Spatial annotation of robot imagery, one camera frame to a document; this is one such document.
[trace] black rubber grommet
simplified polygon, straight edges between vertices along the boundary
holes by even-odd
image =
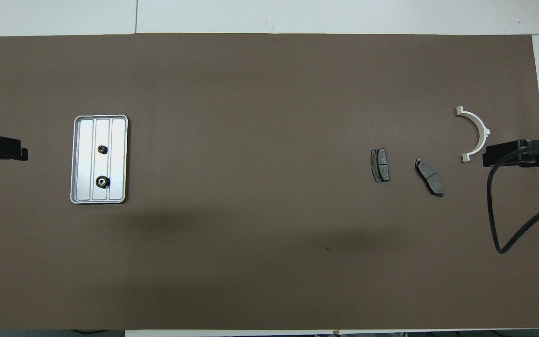
[[[109,178],[106,176],[98,176],[97,179],[95,179],[95,184],[97,187],[106,188],[109,186]]]

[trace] white table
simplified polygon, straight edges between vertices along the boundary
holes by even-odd
[[[528,34],[533,36],[539,85],[539,0],[0,0],[0,36],[144,32]],[[340,328],[346,327],[309,331],[136,330],[126,335],[328,334]]]

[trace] brown paper mat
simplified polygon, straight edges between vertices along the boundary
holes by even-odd
[[[0,37],[0,328],[539,328],[539,224],[496,253],[457,105],[539,139],[531,38]],[[128,201],[73,205],[73,119],[118,113]],[[504,240],[539,168],[494,189]]]

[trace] silver aluminum tray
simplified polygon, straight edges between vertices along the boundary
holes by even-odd
[[[98,147],[107,147],[102,154]],[[124,115],[79,116],[74,120],[70,200],[75,204],[121,203],[126,198],[128,118]],[[109,179],[98,187],[99,176]]]

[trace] black cable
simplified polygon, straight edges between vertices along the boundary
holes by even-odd
[[[511,249],[511,247],[515,245],[515,243],[521,237],[521,235],[527,232],[527,230],[530,229],[530,227],[532,227],[533,224],[538,222],[539,212],[536,215],[534,215],[531,219],[529,219],[528,222],[526,222],[523,226],[521,226],[521,228],[517,231],[517,233],[515,233],[515,235],[511,237],[509,242],[506,245],[504,245],[504,247],[500,248],[500,243],[498,241],[498,234],[496,233],[496,225],[494,224],[494,210],[492,209],[492,179],[494,178],[494,173],[496,173],[496,170],[498,170],[499,167],[501,167],[504,163],[506,163],[507,160],[511,159],[512,157],[516,155],[522,154],[526,151],[532,151],[532,150],[539,150],[539,143],[535,145],[530,145],[528,147],[524,147],[519,150],[515,150],[509,154],[506,154],[505,156],[500,158],[496,162],[496,164],[494,164],[494,166],[490,170],[490,174],[488,174],[488,182],[486,184],[486,197],[488,199],[488,219],[490,220],[490,230],[492,230],[492,240],[494,240],[494,246],[496,247],[496,251],[499,252],[500,254],[504,254],[507,251],[509,251],[509,249]]]
[[[94,330],[94,331],[80,331],[80,330],[72,330],[76,333],[82,333],[83,335],[92,335],[94,333],[99,333],[99,332],[103,332],[103,331],[107,331],[107,330]]]
[[[515,337],[515,336],[509,336],[509,335],[503,335],[502,333],[496,331],[496,330],[490,330],[494,335],[498,335],[500,337]]]

